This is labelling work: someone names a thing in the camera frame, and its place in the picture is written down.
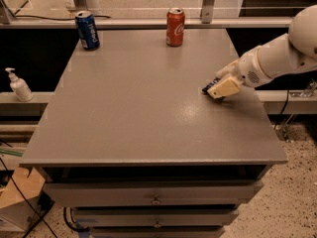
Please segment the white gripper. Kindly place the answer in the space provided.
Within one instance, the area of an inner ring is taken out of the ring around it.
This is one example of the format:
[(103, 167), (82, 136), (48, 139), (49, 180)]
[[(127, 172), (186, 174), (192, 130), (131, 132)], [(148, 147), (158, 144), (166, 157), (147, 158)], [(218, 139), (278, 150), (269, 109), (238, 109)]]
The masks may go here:
[(237, 70), (243, 85), (259, 87), (270, 83), (269, 77), (261, 68), (259, 62), (259, 47), (244, 53), (238, 60), (234, 60), (216, 72), (220, 80), (212, 85), (207, 93), (214, 99), (234, 95), (240, 91), (241, 82), (236, 78)]

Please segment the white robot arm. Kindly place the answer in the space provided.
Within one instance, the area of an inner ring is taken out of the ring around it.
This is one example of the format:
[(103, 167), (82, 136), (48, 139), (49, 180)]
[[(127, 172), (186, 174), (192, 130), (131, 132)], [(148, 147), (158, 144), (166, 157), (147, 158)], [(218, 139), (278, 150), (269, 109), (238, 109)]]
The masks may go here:
[(214, 99), (238, 93), (241, 86), (257, 88), (286, 74), (317, 69), (317, 6), (299, 12), (288, 32), (256, 46), (220, 69), (202, 91)]

